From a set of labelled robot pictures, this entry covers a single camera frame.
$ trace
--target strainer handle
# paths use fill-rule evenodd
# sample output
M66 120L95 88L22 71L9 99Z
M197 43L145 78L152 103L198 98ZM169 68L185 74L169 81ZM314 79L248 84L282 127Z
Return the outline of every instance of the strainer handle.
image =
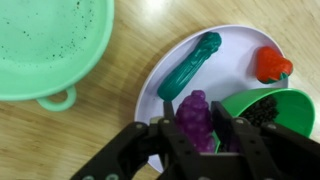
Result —
M38 103L49 111L64 111L70 108L77 99L77 91L74 86L66 89L67 99L63 102L52 102L48 97L37 99Z

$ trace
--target purple toy grapes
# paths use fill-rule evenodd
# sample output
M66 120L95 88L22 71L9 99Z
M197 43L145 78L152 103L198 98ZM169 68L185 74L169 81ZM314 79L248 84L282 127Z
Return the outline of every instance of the purple toy grapes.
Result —
M214 152L211 136L213 126L205 93L194 90L180 104L176 114L176 125L189 138L199 152Z

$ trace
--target wood grain surface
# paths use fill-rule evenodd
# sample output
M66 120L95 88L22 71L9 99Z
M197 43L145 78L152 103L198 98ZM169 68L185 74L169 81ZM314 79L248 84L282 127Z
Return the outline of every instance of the wood grain surface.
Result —
M0 103L0 179L69 179L133 121L141 87L159 59L192 33L223 24L272 36L294 63L290 87L309 94L320 111L320 1L115 0L108 48L76 84L71 109L49 112L34 100ZM320 142L318 114L311 138ZM157 176L147 165L135 179Z

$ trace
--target mint green strainer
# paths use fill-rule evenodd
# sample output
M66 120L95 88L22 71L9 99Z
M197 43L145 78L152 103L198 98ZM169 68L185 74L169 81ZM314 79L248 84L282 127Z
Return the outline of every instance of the mint green strainer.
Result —
M74 84L101 58L113 18L113 0L0 1L0 101L71 107ZM63 102L47 98L64 90Z

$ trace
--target green bowl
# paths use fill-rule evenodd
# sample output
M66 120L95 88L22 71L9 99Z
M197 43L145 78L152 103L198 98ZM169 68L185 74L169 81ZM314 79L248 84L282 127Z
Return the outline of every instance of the green bowl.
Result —
M0 101L71 107L74 84L100 60L113 19L113 0L0 1ZM47 98L61 91L65 101Z
M272 95L277 100L279 123L303 136L309 137L315 119L315 110L310 97L297 89L263 88L252 89L231 95L221 103L234 117L240 116L249 106Z

